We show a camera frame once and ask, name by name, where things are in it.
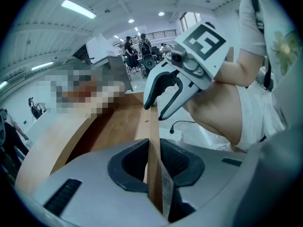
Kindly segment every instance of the hand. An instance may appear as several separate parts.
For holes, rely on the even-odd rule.
[[[28,140],[28,137],[27,137],[25,134],[23,134],[23,138],[24,138],[25,140]]]

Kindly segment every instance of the wooden edge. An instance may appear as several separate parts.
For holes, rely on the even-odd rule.
[[[148,153],[147,184],[149,186],[149,198],[162,213],[162,172],[161,172],[161,151],[159,137],[159,121],[157,106],[151,107],[151,129],[150,146]]]
[[[119,98],[119,106],[143,105],[143,92],[128,93]]]

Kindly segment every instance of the black cable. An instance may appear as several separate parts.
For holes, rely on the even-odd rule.
[[[195,121],[186,121],[186,120],[179,120],[179,121],[177,121],[177,122],[174,122],[173,125],[171,126],[170,130],[169,130],[169,132],[170,132],[171,134],[173,134],[173,133],[175,132],[175,131],[174,131],[174,125],[175,125],[176,123],[178,123],[178,122],[195,123]]]

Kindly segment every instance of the hair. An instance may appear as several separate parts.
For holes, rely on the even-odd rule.
[[[214,27],[214,25],[213,24],[211,24],[210,22],[205,22],[207,25],[209,25],[210,27],[212,27],[213,29],[216,29],[215,27]]]

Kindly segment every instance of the metal railing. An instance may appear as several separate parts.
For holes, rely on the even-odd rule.
[[[176,36],[177,36],[176,30],[173,29],[173,30],[164,30],[164,31],[158,31],[158,32],[146,34],[146,39],[152,41],[155,39],[161,39],[161,38],[166,38],[166,37],[176,37]],[[140,42],[140,37],[136,36],[136,37],[133,37],[131,40],[132,40],[133,44],[138,44]],[[115,47],[118,50],[122,50],[124,48],[125,42],[126,41],[117,43],[117,44],[113,45],[113,47]]]

